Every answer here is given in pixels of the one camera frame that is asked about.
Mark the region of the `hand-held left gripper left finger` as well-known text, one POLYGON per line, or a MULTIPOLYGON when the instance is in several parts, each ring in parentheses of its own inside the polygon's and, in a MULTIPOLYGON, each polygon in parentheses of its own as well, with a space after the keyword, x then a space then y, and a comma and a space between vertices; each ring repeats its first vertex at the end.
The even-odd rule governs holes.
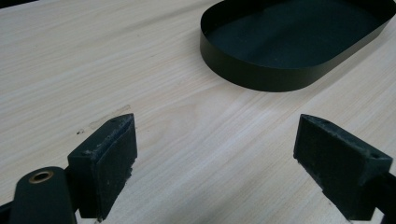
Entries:
POLYGON ((107 218, 137 158, 134 116, 105 122, 67 157, 75 202, 83 218, 107 218))

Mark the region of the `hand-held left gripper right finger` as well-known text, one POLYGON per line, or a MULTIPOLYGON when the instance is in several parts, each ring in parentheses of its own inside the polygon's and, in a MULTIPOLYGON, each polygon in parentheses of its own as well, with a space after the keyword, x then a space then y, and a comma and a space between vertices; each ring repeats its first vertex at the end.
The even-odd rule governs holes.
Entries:
POLYGON ((323 194, 348 220, 376 209, 393 219, 393 158, 326 119, 302 114, 293 150, 323 194))

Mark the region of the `black oval metal tray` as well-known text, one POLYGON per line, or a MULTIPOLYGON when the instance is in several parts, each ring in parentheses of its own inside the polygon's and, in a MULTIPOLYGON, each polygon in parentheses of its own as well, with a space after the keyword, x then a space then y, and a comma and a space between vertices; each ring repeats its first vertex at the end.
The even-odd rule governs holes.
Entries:
POLYGON ((200 20, 206 65, 256 91, 295 91, 373 41, 396 0, 222 0, 200 20))

